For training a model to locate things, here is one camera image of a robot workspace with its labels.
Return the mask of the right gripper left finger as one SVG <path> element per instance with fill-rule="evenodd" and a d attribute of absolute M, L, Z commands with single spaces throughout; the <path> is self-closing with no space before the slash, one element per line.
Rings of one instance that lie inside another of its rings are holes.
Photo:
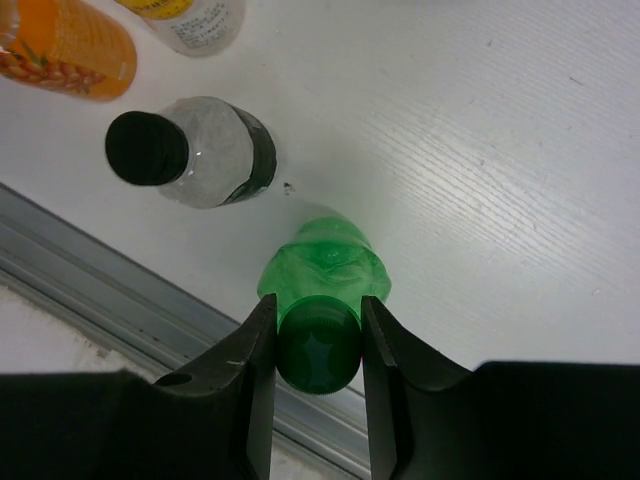
<path fill-rule="evenodd" d="M 1 379 L 5 479 L 265 479 L 276 298 L 155 382 L 126 370 Z"/>

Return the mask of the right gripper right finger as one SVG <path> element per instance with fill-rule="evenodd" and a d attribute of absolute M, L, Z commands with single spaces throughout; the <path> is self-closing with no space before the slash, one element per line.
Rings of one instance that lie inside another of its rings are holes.
<path fill-rule="evenodd" d="M 362 301 L 375 479 L 635 479 L 635 365 L 490 361 L 469 370 Z"/>

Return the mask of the green plastic bottle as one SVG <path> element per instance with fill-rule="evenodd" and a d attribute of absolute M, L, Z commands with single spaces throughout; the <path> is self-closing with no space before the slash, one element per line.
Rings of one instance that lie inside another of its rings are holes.
<path fill-rule="evenodd" d="M 346 387 L 362 359 L 361 301 L 386 301 L 386 267 L 367 237 L 332 213 L 305 222 L 266 265 L 259 297 L 277 300 L 276 367 L 294 389 L 328 395 Z"/>

